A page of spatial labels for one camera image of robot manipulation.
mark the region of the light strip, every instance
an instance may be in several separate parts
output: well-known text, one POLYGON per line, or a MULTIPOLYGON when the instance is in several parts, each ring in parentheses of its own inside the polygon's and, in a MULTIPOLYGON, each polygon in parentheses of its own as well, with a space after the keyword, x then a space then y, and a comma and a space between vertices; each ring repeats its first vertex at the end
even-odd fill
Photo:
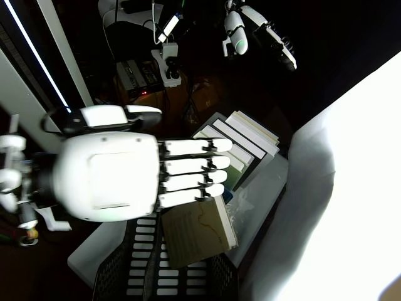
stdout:
POLYGON ((33 54, 35 55, 36 59, 38 60, 40 67, 42 67, 42 69, 43 69, 43 71, 44 71, 44 74, 46 74, 46 76, 48 77, 48 79, 49 79, 51 85, 53 86, 54 90, 56 91, 57 95, 59 96, 61 102, 62 102, 63 105, 66 107, 67 112, 68 112, 68 113, 71 113, 71 110, 69 109, 69 106, 68 106, 67 102, 65 101, 63 95, 61 94, 60 90, 58 89, 58 87, 57 87, 55 81, 54 81, 53 78, 51 77, 51 75, 50 75, 48 69, 47 69, 46 66, 44 65, 44 63, 43 63, 41 57, 39 56, 39 53, 36 51, 35 46, 33 45, 31 39, 29 38, 29 36, 28 36, 28 34, 27 34, 27 32, 26 32, 24 26, 22 25, 21 21, 19 20, 19 18, 18 18, 18 16, 17 16, 17 14, 16 14, 16 12, 15 12, 13 6, 11 5, 10 1, 9 1, 9 0, 4 0, 4 2, 6 3, 6 6, 7 6, 9 12, 10 12, 11 15, 13 16, 15 22, 17 23, 17 25, 18 25, 18 27, 19 27, 19 30, 21 30, 21 32, 22 32, 22 34, 23 34, 23 36, 24 36, 26 42, 28 43, 29 47, 31 48, 33 54))

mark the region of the slotted crate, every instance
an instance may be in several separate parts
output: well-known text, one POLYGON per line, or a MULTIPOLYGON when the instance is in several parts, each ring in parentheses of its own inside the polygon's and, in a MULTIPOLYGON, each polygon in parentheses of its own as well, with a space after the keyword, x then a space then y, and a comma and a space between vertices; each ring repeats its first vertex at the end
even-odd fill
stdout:
POLYGON ((123 242, 99 266, 93 289, 95 301, 237 299, 237 270, 225 254, 170 268, 156 214, 127 223, 123 242))

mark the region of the plastic crate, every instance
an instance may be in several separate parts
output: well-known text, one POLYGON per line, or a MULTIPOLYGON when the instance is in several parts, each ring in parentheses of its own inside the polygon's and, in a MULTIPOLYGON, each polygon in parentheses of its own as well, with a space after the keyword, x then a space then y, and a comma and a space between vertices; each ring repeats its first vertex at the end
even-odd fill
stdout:
POLYGON ((99 266, 93 300, 238 300, 236 267, 225 254, 169 267, 160 219, 127 223, 122 244, 99 266))

